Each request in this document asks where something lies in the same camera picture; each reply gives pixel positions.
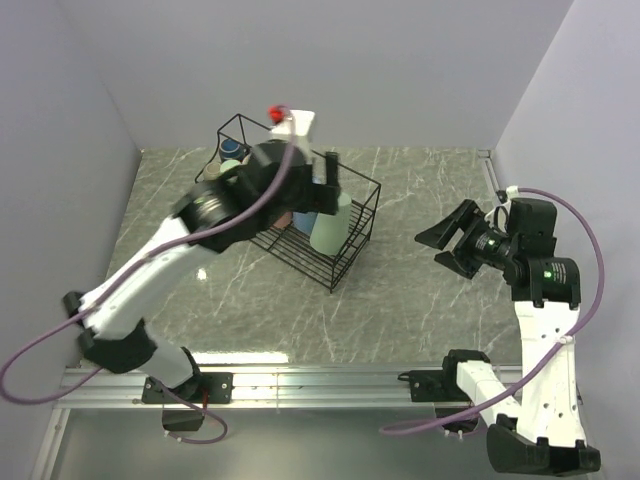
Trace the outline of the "blue plastic tumbler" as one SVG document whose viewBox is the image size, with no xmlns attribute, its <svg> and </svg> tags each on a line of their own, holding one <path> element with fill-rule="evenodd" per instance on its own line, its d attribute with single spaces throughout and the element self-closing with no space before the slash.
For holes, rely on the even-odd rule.
<svg viewBox="0 0 640 480">
<path fill-rule="evenodd" d="M 317 212 L 294 212 L 292 214 L 293 227 L 306 236 L 312 234 L 316 219 Z"/>
</svg>

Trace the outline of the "salmon pink plastic tumbler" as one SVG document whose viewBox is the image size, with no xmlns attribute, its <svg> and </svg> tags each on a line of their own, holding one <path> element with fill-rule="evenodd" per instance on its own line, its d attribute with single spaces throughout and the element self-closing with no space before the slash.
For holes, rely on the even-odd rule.
<svg viewBox="0 0 640 480">
<path fill-rule="evenodd" d="M 285 229 L 291 224 L 291 222 L 292 222 L 292 213 L 286 212 L 273 224 L 273 227 L 277 229 Z"/>
</svg>

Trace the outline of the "green tumbler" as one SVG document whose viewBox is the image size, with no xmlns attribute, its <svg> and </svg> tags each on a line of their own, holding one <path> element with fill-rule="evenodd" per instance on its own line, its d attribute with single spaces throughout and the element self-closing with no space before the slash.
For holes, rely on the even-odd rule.
<svg viewBox="0 0 640 480">
<path fill-rule="evenodd" d="M 349 235 L 351 205 L 351 196 L 343 192 L 338 197 L 338 210 L 335 215 L 317 215 L 309 237 L 314 250 L 327 256 L 339 253 Z"/>
<path fill-rule="evenodd" d="M 219 169 L 219 174 L 225 174 L 231 170 L 233 170 L 234 168 L 237 168 L 239 166 L 242 165 L 242 162 L 236 159 L 227 159 L 224 162 L 221 163 L 220 165 L 220 169 Z"/>
</svg>

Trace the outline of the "dark blue glazed mug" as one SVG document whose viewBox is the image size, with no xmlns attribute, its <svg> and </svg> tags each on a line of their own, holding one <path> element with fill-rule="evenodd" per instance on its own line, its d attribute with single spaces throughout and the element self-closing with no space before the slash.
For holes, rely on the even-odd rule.
<svg viewBox="0 0 640 480">
<path fill-rule="evenodd" d="M 246 148 L 242 143 L 224 138 L 220 143 L 218 154 L 222 162 L 227 160 L 242 161 L 246 156 Z"/>
</svg>

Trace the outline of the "beige ceramic mug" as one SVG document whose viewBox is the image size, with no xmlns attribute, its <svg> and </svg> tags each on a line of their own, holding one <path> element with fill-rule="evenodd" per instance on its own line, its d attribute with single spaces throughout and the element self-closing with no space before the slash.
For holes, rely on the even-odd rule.
<svg viewBox="0 0 640 480">
<path fill-rule="evenodd" d="M 221 174 L 221 164 L 219 162 L 210 162 L 208 163 L 203 172 L 203 180 L 204 181 L 213 181 L 217 179 Z"/>
</svg>

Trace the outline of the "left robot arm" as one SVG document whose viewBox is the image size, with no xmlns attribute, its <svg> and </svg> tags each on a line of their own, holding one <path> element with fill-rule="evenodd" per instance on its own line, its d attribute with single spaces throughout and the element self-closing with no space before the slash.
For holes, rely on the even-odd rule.
<svg viewBox="0 0 640 480">
<path fill-rule="evenodd" d="M 68 293 L 64 305 L 80 315 L 83 357 L 114 374 L 139 370 L 177 401 L 205 388 L 191 352 L 150 332 L 149 307 L 183 277 L 235 243 L 271 228 L 287 212 L 338 210 L 339 156 L 322 156 L 326 180 L 313 179 L 313 159 L 283 140 L 250 148 L 237 166 L 223 163 L 212 180 L 196 183 L 152 238 L 115 274 L 85 294 Z"/>
</svg>

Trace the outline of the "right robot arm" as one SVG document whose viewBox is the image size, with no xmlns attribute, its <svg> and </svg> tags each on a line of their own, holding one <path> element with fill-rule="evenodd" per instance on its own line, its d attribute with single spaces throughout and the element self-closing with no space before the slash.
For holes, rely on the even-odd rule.
<svg viewBox="0 0 640 480">
<path fill-rule="evenodd" d="M 485 213 L 466 199 L 415 237 L 452 272 L 471 279 L 490 266 L 511 290 L 526 381 L 521 397 L 507 391 L 482 352 L 451 351 L 440 375 L 446 396 L 484 405 L 487 454 L 500 473 L 569 477 L 601 468 L 578 409 L 570 331 L 580 315 L 580 272 L 574 260 L 555 254 L 556 217 L 545 200 L 514 198 Z"/>
</svg>

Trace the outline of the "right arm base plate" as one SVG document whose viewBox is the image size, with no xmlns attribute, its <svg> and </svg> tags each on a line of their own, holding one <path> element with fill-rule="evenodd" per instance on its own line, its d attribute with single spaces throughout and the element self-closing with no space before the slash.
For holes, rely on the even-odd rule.
<svg viewBox="0 0 640 480">
<path fill-rule="evenodd" d="M 451 399 L 445 388 L 444 374 L 441 369 L 410 370 L 400 373 L 397 380 L 409 385 L 413 403 L 438 403 Z"/>
</svg>

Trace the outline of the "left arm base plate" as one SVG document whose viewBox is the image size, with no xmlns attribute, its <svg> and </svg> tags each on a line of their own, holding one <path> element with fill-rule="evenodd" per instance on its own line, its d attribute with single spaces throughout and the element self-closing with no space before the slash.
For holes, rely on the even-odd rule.
<svg viewBox="0 0 640 480">
<path fill-rule="evenodd" d="M 234 376 L 231 372 L 204 372 L 174 389 L 164 386 L 152 377 L 145 379 L 141 402 L 143 404 L 228 404 L 232 398 Z"/>
</svg>

